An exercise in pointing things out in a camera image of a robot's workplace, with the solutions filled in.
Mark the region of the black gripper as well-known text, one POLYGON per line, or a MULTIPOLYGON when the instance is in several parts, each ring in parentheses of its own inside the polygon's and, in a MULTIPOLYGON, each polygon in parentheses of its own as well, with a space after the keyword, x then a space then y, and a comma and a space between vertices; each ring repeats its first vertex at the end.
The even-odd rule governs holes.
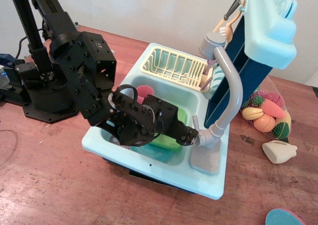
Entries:
POLYGON ((103 118, 100 127, 115 137, 120 145, 143 146, 163 134, 181 146, 195 144, 198 131, 178 120, 178 108, 148 95, 138 102, 135 87, 124 84, 115 91, 102 90, 103 118))

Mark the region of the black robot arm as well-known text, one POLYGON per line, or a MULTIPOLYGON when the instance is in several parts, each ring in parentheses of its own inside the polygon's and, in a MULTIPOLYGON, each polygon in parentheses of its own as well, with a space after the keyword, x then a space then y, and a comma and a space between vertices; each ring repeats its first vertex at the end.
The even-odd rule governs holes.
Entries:
POLYGON ((103 37, 78 31, 58 0, 35 0, 51 40, 50 59, 57 64, 82 115, 92 126, 113 135, 121 145, 140 147, 160 135, 182 146, 198 132, 178 119, 176 106, 138 92, 129 84, 113 88, 116 60, 103 37))

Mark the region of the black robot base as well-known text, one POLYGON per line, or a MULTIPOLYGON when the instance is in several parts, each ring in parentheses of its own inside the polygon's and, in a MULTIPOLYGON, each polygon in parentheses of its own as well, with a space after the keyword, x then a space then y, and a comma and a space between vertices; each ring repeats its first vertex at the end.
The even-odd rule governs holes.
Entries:
POLYGON ((47 123, 55 123, 79 113, 67 87, 67 79, 58 65, 49 59, 48 53, 35 60, 18 65, 18 74, 30 97, 23 106, 26 117, 47 123))

